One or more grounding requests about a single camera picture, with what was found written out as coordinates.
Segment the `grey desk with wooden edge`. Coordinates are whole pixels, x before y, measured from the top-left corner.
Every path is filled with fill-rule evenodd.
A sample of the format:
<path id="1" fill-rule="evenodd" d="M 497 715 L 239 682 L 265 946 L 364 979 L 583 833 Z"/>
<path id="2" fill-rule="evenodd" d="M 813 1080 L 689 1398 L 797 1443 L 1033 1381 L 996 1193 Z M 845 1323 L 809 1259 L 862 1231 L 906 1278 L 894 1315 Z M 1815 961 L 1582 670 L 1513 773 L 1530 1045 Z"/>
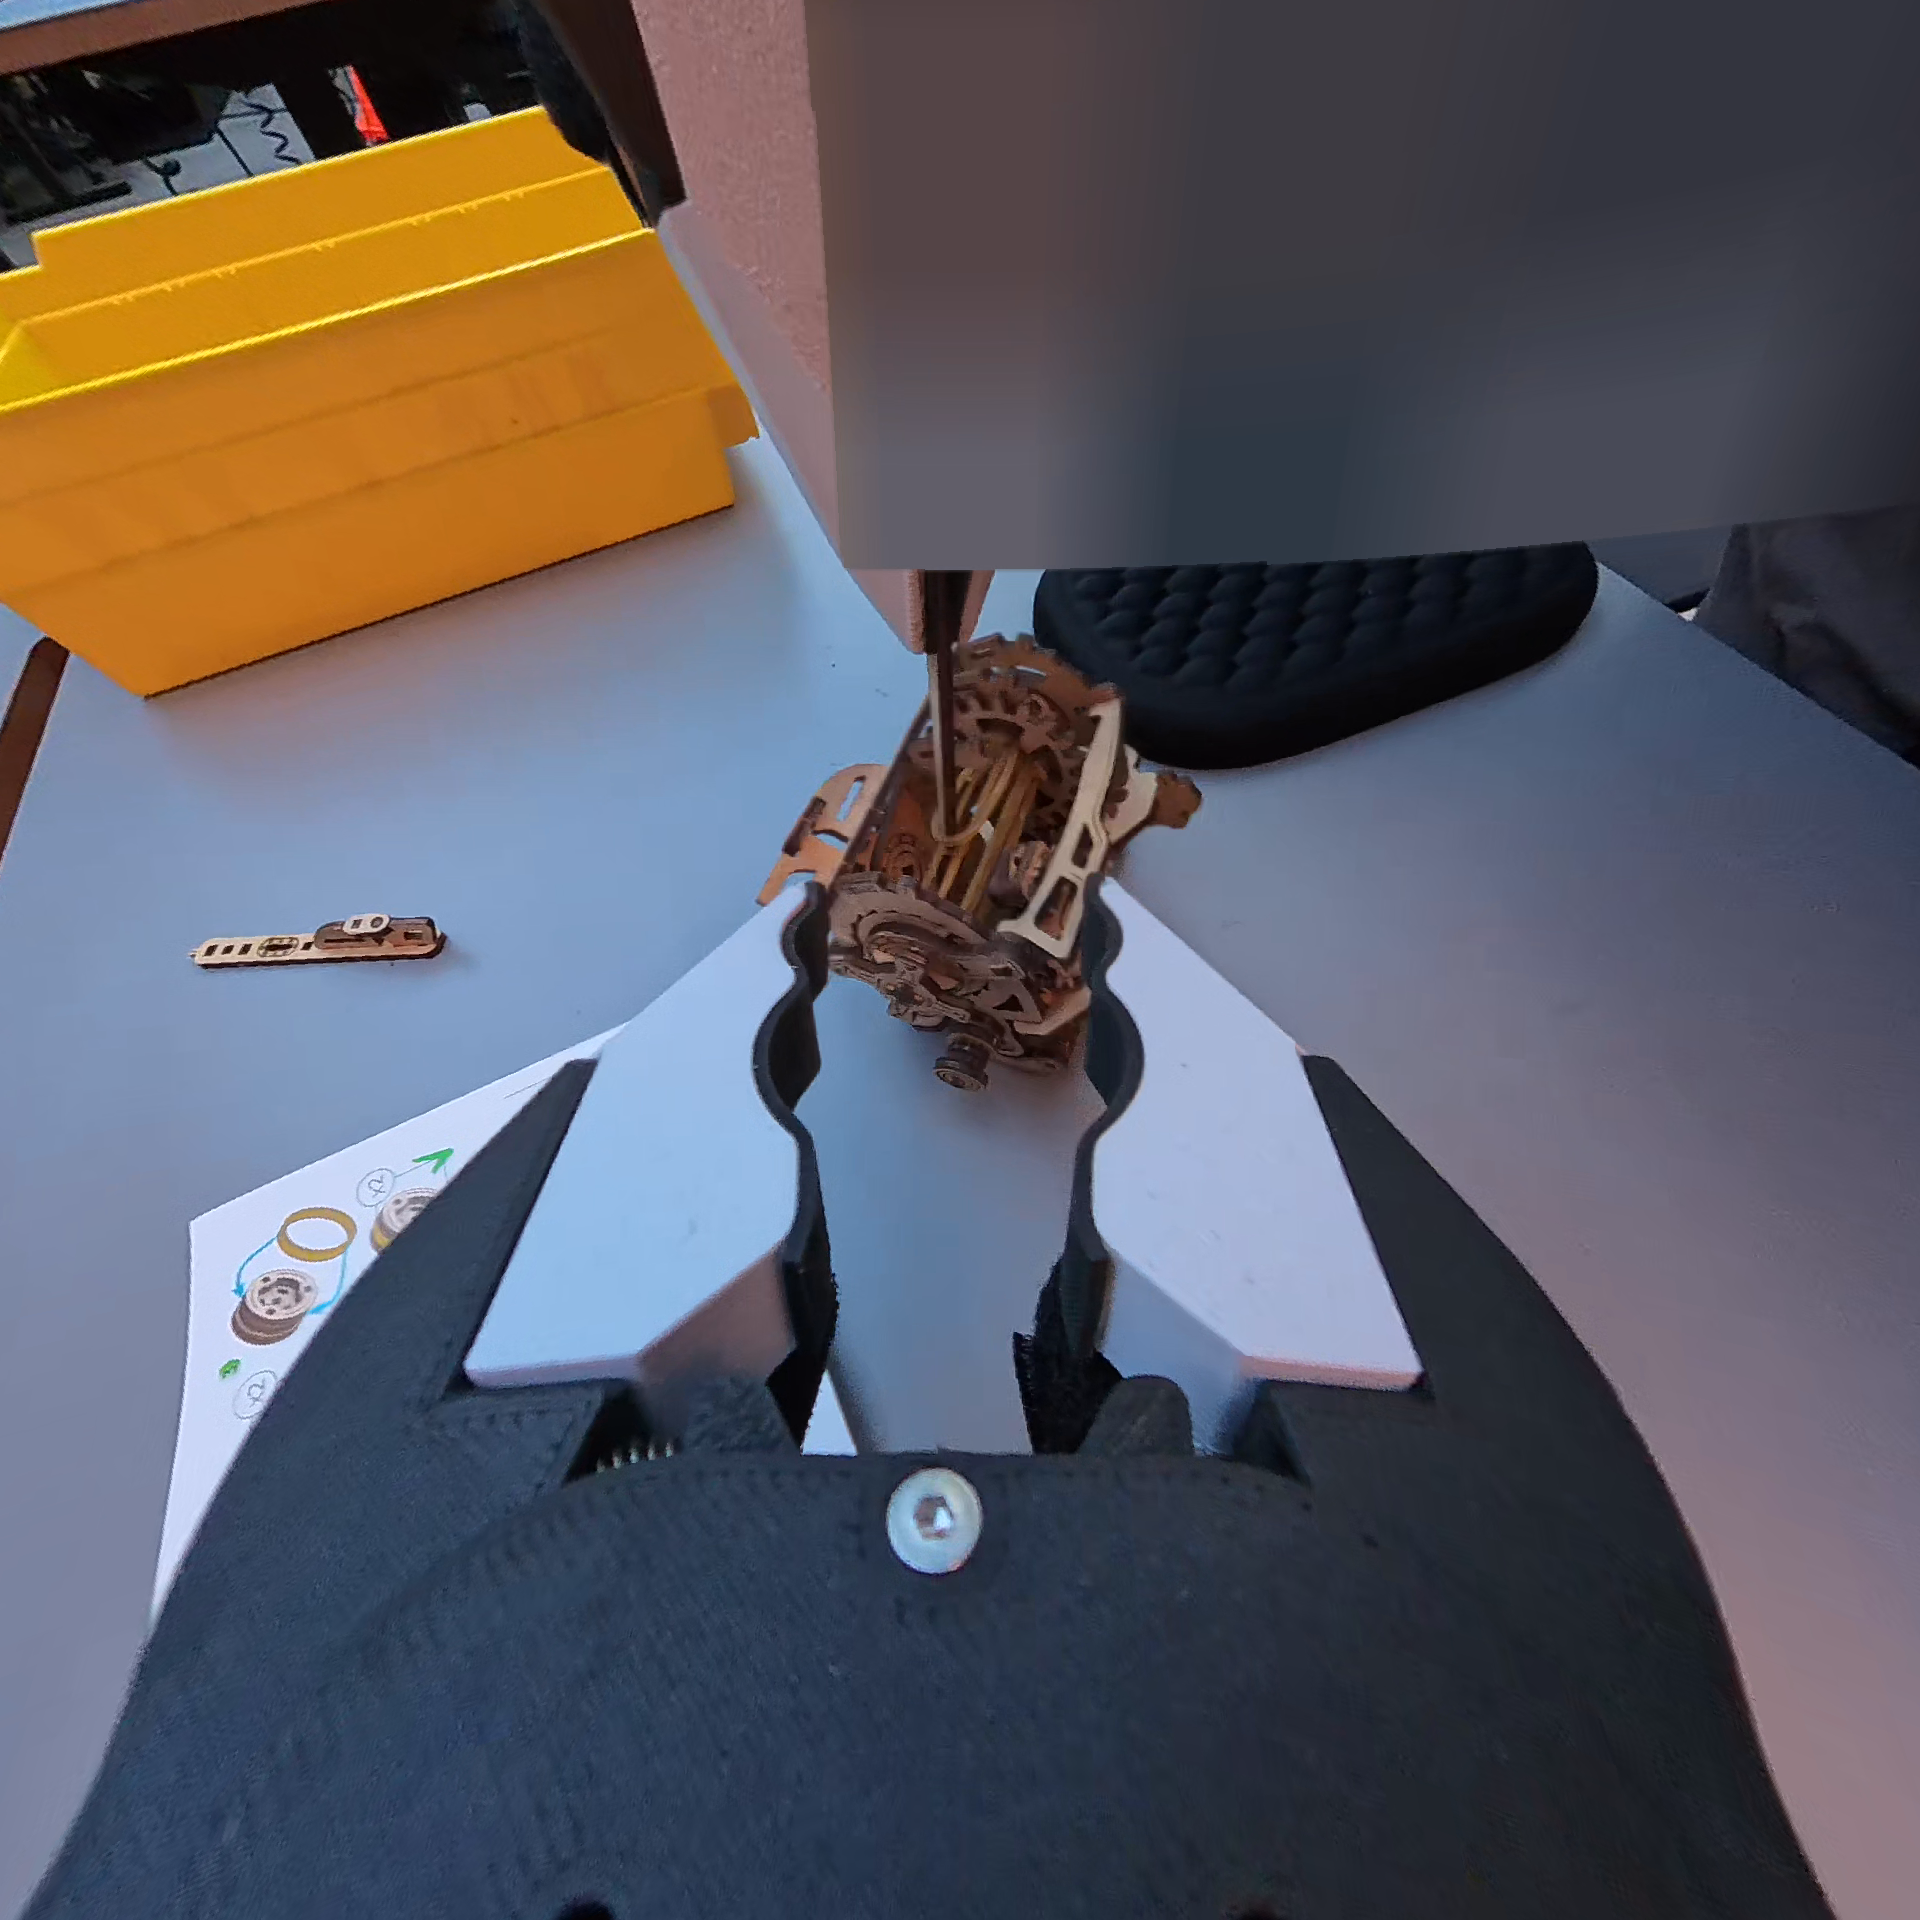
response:
<path id="1" fill-rule="evenodd" d="M 434 64 L 511 25 L 497 1 L 4 1 L 2 71 L 118 64 L 250 85 L 346 64 Z"/>

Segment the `wooden gear model vehicle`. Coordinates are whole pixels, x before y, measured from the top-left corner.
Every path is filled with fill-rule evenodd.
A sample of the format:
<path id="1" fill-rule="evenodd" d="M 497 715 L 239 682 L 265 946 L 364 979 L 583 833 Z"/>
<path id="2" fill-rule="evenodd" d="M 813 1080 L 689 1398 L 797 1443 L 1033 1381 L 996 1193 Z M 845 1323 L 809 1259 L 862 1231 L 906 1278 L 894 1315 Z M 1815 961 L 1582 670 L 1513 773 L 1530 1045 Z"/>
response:
<path id="1" fill-rule="evenodd" d="M 1031 635 L 958 650 L 950 817 L 933 822 L 925 711 L 892 760 L 818 785 L 758 890 L 797 874 L 825 886 L 827 961 L 894 1016 L 946 1034 L 935 1071 L 987 1085 L 995 1065 L 1053 1071 L 1087 1015 L 1082 926 L 1087 886 L 1143 827 L 1201 807 L 1179 773 L 1145 767 L 1123 738 L 1113 685 L 1082 678 Z"/>

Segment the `model assembly instruction booklet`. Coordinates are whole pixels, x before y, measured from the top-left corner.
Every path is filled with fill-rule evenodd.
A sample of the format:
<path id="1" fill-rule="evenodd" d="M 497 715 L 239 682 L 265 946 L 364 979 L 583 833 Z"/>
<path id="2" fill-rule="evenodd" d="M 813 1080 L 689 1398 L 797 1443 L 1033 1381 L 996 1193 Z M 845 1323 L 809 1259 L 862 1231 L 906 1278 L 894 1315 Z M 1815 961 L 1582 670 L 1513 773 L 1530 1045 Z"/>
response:
<path id="1" fill-rule="evenodd" d="M 361 1273 L 566 1062 L 609 1027 L 199 1213 L 177 1456 L 150 1617 L 253 1422 Z"/>

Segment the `perforated wooden strip part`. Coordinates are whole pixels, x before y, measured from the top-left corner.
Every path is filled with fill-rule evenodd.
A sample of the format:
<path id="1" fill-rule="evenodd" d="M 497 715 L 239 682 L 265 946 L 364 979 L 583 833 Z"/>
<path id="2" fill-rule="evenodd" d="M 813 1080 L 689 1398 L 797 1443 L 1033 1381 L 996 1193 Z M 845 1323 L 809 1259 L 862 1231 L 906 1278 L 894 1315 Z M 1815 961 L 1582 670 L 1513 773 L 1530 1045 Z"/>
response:
<path id="1" fill-rule="evenodd" d="M 434 957 L 444 946 L 445 933 L 429 915 L 361 914 L 327 921 L 310 933 L 214 937 L 188 957 L 199 968 L 284 968 Z"/>

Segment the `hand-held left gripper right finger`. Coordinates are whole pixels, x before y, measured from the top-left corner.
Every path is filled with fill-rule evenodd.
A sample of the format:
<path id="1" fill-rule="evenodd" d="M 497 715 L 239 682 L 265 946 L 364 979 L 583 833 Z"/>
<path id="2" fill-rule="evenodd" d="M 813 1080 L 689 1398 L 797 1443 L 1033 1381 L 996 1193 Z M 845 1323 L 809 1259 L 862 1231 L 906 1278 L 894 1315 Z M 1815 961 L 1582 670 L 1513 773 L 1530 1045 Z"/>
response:
<path id="1" fill-rule="evenodd" d="M 1191 1409 L 1261 1381 L 1412 1387 L 1421 1365 L 1290 1032 L 1113 879 L 1083 923 L 1086 1074 L 1065 1351 Z"/>

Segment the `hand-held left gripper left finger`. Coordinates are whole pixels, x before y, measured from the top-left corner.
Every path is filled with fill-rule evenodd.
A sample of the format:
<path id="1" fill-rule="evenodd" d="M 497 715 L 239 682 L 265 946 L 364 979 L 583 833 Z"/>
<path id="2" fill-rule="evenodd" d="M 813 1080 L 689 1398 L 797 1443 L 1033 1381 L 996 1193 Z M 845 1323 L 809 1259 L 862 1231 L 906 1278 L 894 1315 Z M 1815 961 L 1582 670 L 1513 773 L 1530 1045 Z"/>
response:
<path id="1" fill-rule="evenodd" d="M 835 1328 L 811 1137 L 825 890 L 788 883 L 596 1053 L 465 1369 L 813 1395 Z"/>

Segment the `yellow plastic storage bin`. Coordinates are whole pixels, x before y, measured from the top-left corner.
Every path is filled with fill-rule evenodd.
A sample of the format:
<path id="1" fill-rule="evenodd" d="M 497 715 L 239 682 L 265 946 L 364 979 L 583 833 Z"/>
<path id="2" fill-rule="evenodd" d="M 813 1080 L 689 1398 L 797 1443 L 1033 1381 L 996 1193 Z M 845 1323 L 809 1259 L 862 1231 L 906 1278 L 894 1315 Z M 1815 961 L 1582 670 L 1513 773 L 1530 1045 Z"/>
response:
<path id="1" fill-rule="evenodd" d="M 150 696 L 734 503 L 746 390 L 540 110 L 35 238 L 2 599 Z"/>

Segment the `thin wooden stick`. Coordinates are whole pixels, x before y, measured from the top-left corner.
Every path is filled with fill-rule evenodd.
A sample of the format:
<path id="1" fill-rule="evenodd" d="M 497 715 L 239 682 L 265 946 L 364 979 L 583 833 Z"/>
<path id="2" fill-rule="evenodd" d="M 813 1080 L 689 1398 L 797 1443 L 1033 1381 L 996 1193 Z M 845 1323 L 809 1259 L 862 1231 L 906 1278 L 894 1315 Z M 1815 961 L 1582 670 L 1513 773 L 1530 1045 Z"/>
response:
<path id="1" fill-rule="evenodd" d="M 963 613 L 970 599 L 965 568 L 925 568 L 919 574 L 919 610 L 924 658 L 927 665 L 930 766 L 935 781 L 933 832 L 946 839 L 954 825 L 954 648 L 963 635 Z"/>

